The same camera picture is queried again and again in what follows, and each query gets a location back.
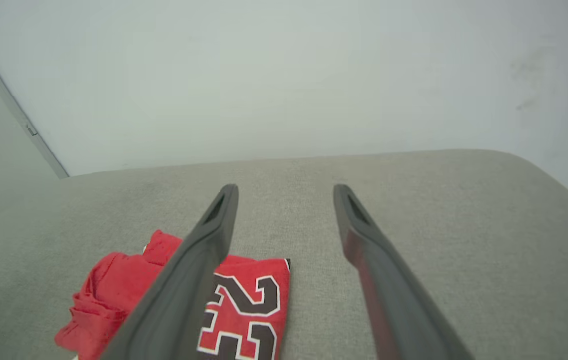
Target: red fabric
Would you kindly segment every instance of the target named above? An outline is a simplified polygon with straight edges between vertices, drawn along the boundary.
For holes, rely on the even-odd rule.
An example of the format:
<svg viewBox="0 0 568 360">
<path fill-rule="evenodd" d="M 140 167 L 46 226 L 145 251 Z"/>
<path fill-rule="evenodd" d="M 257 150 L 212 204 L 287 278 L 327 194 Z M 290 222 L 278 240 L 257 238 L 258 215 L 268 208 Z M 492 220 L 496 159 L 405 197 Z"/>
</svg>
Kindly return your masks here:
<svg viewBox="0 0 568 360">
<path fill-rule="evenodd" d="M 114 252 L 100 260 L 90 271 L 82 289 L 73 295 L 71 321 L 55 336 L 56 344 L 78 353 L 81 360 L 99 358 L 180 244 L 181 239 L 157 230 L 143 255 Z M 229 347 L 228 341 L 239 339 L 241 356 L 273 358 L 265 353 L 268 341 L 256 341 L 255 338 L 264 331 L 267 334 L 270 326 L 275 336 L 274 348 L 271 348 L 274 358 L 279 358 L 288 307 L 288 262 L 285 259 L 257 261 L 229 255 L 215 274 L 219 284 L 217 295 L 211 294 L 206 312 L 209 320 L 217 314 L 213 322 L 208 322 L 211 327 L 202 330 L 198 346 L 200 357 L 214 358 L 219 352 L 230 353 L 234 348 L 232 344 Z M 274 289 L 277 289 L 276 309 L 268 307 Z"/>
</svg>

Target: clothing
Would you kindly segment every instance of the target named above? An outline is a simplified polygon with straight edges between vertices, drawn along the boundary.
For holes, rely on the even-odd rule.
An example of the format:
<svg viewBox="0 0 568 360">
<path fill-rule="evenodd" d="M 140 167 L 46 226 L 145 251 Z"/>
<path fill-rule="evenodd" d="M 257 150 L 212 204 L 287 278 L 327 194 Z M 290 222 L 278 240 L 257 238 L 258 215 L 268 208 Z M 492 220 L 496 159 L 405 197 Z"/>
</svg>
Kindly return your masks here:
<svg viewBox="0 0 568 360">
<path fill-rule="evenodd" d="M 142 255 L 114 252 L 90 271 L 73 295 L 71 321 L 58 346 L 94 360 L 126 320 L 181 239 L 155 231 Z M 227 258 L 215 270 L 197 347 L 202 359 L 279 358 L 286 325 L 290 260 Z"/>
</svg>

